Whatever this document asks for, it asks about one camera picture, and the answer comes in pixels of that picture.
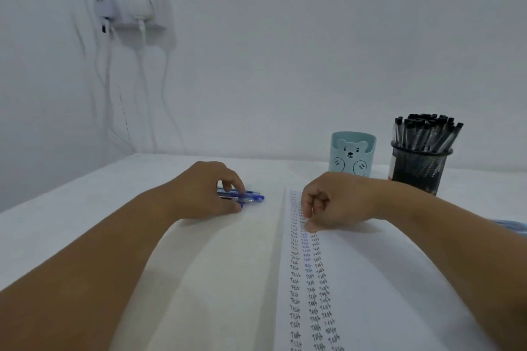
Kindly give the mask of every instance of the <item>hand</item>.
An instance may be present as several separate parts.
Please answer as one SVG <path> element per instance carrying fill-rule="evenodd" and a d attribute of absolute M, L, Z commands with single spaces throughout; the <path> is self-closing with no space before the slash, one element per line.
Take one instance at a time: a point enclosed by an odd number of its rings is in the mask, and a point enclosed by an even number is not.
<path fill-rule="evenodd" d="M 232 187 L 245 193 L 245 186 L 236 172 L 223 162 L 196 162 L 170 182 L 145 193 L 151 204 L 176 221 L 181 218 L 208 218 L 239 213 L 241 205 L 219 198 L 218 181 L 227 191 Z"/>
<path fill-rule="evenodd" d="M 375 217 L 379 201 L 391 183 L 344 172 L 326 172 L 302 192 L 302 212 L 308 218 L 306 230 L 315 232 Z"/>

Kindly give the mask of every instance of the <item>forearm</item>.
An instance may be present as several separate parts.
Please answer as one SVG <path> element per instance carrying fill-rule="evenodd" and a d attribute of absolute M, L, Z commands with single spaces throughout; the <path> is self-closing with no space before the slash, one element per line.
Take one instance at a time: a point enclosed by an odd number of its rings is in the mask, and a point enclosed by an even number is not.
<path fill-rule="evenodd" d="M 400 183 L 383 214 L 421 248 L 506 349 L 527 344 L 527 239 Z"/>
<path fill-rule="evenodd" d="M 0 349 L 104 350 L 172 221 L 139 196 L 0 293 Z"/>

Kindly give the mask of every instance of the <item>left hand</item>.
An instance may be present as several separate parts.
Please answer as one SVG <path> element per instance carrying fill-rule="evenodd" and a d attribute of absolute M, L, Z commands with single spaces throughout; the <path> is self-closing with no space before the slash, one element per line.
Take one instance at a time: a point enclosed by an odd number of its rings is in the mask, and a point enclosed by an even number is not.
<path fill-rule="evenodd" d="M 245 193 L 238 174 L 223 162 L 196 162 L 175 179 L 148 190 L 144 195 L 174 222 L 181 218 L 200 219 L 239 213 L 240 204 L 218 196 L 219 180 L 225 190 L 234 186 L 240 193 Z"/>

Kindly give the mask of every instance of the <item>white desk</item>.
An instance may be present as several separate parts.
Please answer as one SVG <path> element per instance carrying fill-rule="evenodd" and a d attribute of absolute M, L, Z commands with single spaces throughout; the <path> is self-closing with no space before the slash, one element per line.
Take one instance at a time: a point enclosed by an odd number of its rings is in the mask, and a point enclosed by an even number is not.
<path fill-rule="evenodd" d="M 0 288 L 199 159 L 132 155 L 0 214 Z M 176 223 L 146 266 L 113 350 L 272 349 L 284 189 L 302 189 L 327 164 L 219 160 L 265 202 L 238 215 Z M 377 166 L 372 175 L 387 172 Z M 525 188 L 527 173 L 447 169 L 439 196 L 485 217 L 527 222 Z"/>

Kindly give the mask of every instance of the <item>white paper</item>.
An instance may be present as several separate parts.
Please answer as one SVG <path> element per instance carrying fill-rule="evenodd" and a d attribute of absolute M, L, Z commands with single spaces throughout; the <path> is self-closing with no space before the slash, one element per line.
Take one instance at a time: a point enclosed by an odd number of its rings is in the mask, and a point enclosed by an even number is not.
<path fill-rule="evenodd" d="M 287 190 L 275 351 L 496 349 L 405 235 L 378 220 L 310 234 L 300 195 Z"/>

